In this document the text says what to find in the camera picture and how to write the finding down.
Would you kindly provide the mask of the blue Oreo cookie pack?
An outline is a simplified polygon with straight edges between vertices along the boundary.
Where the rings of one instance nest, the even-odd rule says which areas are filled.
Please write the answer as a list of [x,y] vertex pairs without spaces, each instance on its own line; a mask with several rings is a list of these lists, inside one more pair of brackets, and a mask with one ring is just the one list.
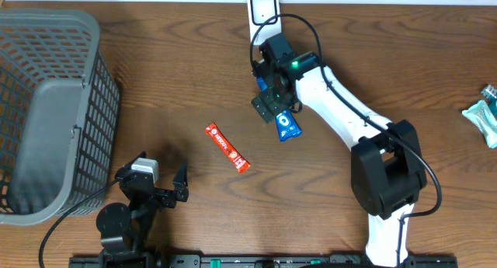
[[265,122],[274,119],[280,141],[299,137],[302,130],[293,118],[290,106],[292,99],[283,89],[267,84],[261,77],[255,79],[260,94],[252,100],[252,105]]

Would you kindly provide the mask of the red Nescafe stick sachet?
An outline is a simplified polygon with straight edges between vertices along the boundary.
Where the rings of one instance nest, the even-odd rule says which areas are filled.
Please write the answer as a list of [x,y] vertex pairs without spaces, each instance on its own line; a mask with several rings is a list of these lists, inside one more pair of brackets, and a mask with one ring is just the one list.
[[212,123],[205,128],[205,133],[216,143],[223,151],[224,155],[234,165],[239,173],[250,168],[250,163],[236,150],[231,142],[222,134],[219,127]]

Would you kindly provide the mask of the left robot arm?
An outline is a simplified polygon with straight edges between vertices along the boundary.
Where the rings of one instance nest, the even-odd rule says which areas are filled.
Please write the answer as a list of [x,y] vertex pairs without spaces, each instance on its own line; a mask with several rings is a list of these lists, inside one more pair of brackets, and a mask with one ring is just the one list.
[[155,186],[158,181],[158,162],[142,152],[122,166],[115,175],[128,204],[106,205],[97,215],[100,232],[101,267],[166,267],[161,252],[148,249],[145,244],[155,216],[166,208],[175,208],[189,197],[188,163],[183,162],[173,178],[172,190]]

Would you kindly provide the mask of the teal mouthwash bottle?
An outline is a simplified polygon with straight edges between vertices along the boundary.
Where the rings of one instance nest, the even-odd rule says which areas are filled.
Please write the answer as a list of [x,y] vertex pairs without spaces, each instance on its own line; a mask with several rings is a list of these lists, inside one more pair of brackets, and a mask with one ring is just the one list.
[[492,85],[486,85],[482,90],[481,94],[488,100],[488,108],[494,117],[497,116],[497,94],[496,87]]

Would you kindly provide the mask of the mint green wipes pack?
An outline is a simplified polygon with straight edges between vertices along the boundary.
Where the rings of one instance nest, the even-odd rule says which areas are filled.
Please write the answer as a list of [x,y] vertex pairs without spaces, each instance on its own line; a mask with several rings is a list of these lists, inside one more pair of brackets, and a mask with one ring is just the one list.
[[482,132],[486,144],[490,148],[496,148],[496,118],[489,109],[486,101],[481,99],[461,113]]

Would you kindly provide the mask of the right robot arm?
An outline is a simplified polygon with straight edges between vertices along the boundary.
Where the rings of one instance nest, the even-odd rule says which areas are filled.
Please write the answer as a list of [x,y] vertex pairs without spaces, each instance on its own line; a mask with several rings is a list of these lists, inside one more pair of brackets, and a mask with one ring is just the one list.
[[289,130],[294,122],[287,114],[301,104],[338,134],[350,151],[354,197],[368,214],[367,258],[375,266],[402,264],[408,220],[427,184],[415,128],[367,107],[318,54],[297,53],[282,33],[258,45],[262,58],[252,62],[261,89],[252,100],[257,113]]

